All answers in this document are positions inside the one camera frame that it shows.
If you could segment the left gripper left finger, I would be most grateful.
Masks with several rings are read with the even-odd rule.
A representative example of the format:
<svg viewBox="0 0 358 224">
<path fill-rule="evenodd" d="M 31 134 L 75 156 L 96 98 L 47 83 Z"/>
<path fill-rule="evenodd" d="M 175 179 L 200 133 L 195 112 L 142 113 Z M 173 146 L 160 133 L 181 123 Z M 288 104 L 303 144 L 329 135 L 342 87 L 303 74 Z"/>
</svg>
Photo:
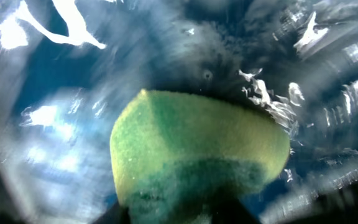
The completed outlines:
<svg viewBox="0 0 358 224">
<path fill-rule="evenodd" d="M 129 224 L 129 213 L 127 207 L 123 207 L 116 202 L 107 209 L 92 224 Z"/>
</svg>

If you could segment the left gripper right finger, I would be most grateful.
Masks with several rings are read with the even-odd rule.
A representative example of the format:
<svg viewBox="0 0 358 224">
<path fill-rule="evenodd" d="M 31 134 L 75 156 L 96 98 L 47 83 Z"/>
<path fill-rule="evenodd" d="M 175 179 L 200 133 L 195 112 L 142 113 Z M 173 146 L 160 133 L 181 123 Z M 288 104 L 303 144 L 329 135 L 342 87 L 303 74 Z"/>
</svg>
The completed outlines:
<svg viewBox="0 0 358 224">
<path fill-rule="evenodd" d="M 212 224 L 260 224 L 238 198 L 214 198 L 210 211 Z"/>
</svg>

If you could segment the green yellow sponge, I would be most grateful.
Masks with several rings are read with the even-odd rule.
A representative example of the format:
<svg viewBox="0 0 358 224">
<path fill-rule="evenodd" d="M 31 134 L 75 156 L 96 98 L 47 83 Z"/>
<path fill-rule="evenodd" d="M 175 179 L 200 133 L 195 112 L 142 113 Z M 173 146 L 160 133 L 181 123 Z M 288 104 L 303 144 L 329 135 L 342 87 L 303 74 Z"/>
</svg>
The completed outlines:
<svg viewBox="0 0 358 224">
<path fill-rule="evenodd" d="M 120 206 L 131 223 L 211 223 L 273 182 L 290 155 L 268 115 L 188 93 L 142 90 L 109 141 Z"/>
</svg>

